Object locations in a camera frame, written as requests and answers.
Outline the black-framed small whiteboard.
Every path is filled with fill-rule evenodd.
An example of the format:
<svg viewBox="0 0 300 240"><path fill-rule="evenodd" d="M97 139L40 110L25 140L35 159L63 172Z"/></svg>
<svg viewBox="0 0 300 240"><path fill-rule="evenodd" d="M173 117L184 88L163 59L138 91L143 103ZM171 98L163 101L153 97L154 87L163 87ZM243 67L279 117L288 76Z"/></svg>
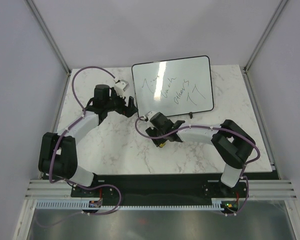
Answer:
<svg viewBox="0 0 300 240"><path fill-rule="evenodd" d="M207 55L138 63L131 72L138 116L154 111L173 117L215 107Z"/></svg>

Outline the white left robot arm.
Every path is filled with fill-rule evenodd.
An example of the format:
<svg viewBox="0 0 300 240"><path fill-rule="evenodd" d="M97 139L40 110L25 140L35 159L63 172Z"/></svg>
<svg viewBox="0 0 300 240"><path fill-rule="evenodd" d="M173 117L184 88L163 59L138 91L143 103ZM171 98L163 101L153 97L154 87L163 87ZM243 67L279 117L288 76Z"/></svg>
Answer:
<svg viewBox="0 0 300 240"><path fill-rule="evenodd" d="M99 193L99 184L94 174L78 164L77 144L93 129L98 127L109 112L116 112L127 118L137 111L134 98L128 101L124 96L129 84L119 80L110 87L98 84L94 88L94 96L83 108L83 114L67 127L58 132L47 132L43 135L38 161L38 169L50 178L67 180L81 185L82 191L88 197Z"/></svg>

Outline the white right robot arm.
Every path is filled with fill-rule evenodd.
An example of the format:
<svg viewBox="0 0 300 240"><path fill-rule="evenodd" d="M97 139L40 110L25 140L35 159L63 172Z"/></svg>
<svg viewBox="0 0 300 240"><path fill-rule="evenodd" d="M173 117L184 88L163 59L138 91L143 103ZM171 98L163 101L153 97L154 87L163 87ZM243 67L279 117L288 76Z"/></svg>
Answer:
<svg viewBox="0 0 300 240"><path fill-rule="evenodd" d="M219 125L191 125L184 120L172 122L161 112L150 111L145 120L152 124L145 130L157 147L170 142L194 142L215 147L225 167L218 185L219 193L231 197L237 191L237 182L243 175L247 160L256 148L256 142L234 121L226 119Z"/></svg>

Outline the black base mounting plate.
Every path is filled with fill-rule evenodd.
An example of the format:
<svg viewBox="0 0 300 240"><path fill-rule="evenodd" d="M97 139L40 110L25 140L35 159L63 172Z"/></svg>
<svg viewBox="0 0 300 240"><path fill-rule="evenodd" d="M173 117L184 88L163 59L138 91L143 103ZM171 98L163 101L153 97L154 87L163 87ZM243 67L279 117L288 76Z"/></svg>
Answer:
<svg viewBox="0 0 300 240"><path fill-rule="evenodd" d="M87 189L78 186L73 198L98 198L106 203L204 204L209 200L244 199L246 181L230 188L221 183L219 173L96 175Z"/></svg>

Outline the aluminium frame rail front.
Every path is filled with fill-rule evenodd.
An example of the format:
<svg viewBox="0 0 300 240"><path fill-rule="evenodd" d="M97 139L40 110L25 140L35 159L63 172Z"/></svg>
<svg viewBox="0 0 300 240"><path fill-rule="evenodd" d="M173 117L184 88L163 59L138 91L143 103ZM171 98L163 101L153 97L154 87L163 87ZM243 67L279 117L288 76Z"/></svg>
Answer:
<svg viewBox="0 0 300 240"><path fill-rule="evenodd" d="M249 196L253 200L290 200L297 197L289 180L249 180ZM71 187L64 181L50 183L48 180L35 179L29 182L26 199L69 199Z"/></svg>

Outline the aluminium left corner post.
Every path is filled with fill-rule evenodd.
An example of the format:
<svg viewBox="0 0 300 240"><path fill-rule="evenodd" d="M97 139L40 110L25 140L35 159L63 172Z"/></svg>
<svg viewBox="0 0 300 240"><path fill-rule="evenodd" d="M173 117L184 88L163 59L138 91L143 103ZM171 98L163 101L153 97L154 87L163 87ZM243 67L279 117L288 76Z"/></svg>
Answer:
<svg viewBox="0 0 300 240"><path fill-rule="evenodd" d="M33 14L37 24L39 25L41 31L43 32L44 37L46 38L48 44L52 48L54 55L58 59L59 63L61 64L63 70L66 72L66 74L69 76L71 74L71 69L69 65L66 63L66 60L61 53L60 48L58 47L51 31L49 30L44 18L42 17L42 14L40 13L36 3L34 0L25 0L24 1L26 5L29 7L31 13Z"/></svg>

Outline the aluminium corner post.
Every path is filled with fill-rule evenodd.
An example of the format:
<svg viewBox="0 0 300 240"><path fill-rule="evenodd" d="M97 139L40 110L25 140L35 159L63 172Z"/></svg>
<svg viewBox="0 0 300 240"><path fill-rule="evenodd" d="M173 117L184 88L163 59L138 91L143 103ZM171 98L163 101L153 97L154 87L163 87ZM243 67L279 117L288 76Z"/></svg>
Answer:
<svg viewBox="0 0 300 240"><path fill-rule="evenodd" d="M261 34L256 46L254 47L250 57L248 58L247 63L241 68L244 74L247 74L249 69L252 67L255 59L257 58L259 52L262 50L263 46L270 37L272 31L274 30L276 24L281 18L283 12L285 11L287 5L290 3L290 0L280 0L277 7L274 10L269 22L267 23L264 31Z"/></svg>
<svg viewBox="0 0 300 240"><path fill-rule="evenodd" d="M29 7L31 13L33 14L37 24L39 25L41 31L43 32L44 37L46 38L48 44L52 48L54 55L58 59L59 63L61 64L63 70L66 72L66 74L69 76L71 74L71 69L69 65L66 63L66 60L61 53L60 48L58 47L51 31L49 30L44 18L42 17L42 14L40 13L36 3L34 0L25 0L24 1L26 5Z"/></svg>

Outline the aluminium right corner post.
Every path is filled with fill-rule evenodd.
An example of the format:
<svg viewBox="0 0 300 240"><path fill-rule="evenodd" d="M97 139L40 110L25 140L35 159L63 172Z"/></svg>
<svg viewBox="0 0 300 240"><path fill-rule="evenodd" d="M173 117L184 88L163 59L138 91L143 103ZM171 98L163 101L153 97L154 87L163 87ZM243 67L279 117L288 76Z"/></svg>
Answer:
<svg viewBox="0 0 300 240"><path fill-rule="evenodd" d="M287 5L290 3L290 0L280 0L277 7L274 10L269 22L267 23L264 31L261 34L256 46L254 47L250 57L248 58L247 63L241 68L244 74L247 74L249 69L252 67L255 59L257 58L259 52L262 50L263 46L270 37L272 31L274 30L276 24L281 18L283 12L285 11Z"/></svg>

